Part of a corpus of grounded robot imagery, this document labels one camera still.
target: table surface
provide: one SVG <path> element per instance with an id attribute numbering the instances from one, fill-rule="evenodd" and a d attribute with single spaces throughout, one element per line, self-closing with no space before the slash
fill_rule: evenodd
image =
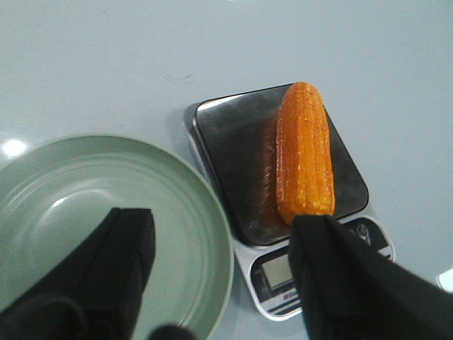
<path id="1" fill-rule="evenodd" d="M 111 133 L 195 165 L 188 106 L 309 81 L 396 262 L 435 283 L 453 267 L 452 31 L 448 0 L 2 1 L 0 145 Z M 236 264 L 213 339 L 306 334 L 260 316 Z"/>

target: digital kitchen scale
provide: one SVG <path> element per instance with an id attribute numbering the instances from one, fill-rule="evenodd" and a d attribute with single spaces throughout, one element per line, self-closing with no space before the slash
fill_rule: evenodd
<path id="1" fill-rule="evenodd" d="M 253 301 L 268 319 L 301 312 L 287 261 L 290 227 L 275 198 L 275 136 L 282 98 L 290 85 L 216 98 L 184 115 L 205 178 L 230 221 L 234 248 Z M 368 190 L 328 117 L 336 194 L 334 218 L 363 242 L 394 260 L 394 248 L 369 204 Z"/>

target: corn on the cob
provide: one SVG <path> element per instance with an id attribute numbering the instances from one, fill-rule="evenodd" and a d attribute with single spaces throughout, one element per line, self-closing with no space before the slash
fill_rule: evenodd
<path id="1" fill-rule="evenodd" d="M 291 85 L 277 120 L 277 207 L 291 224 L 295 215 L 335 210 L 329 129 L 320 93 L 308 83 Z"/>

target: cooked corn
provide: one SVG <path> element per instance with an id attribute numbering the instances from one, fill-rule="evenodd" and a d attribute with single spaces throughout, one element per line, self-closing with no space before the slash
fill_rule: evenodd
<path id="1" fill-rule="evenodd" d="M 335 210 L 329 129 L 321 94 L 298 82 L 285 94 L 277 120 L 277 207 L 291 224 L 295 215 Z"/>

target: green plate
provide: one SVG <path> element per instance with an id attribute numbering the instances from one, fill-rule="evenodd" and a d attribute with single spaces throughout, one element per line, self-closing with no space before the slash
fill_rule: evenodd
<path id="1" fill-rule="evenodd" d="M 0 171 L 0 310 L 49 272 L 112 207 L 151 208 L 156 260 L 133 339 L 172 323 L 206 339 L 231 289 L 229 226 L 184 161 L 113 136 L 60 140 Z"/>

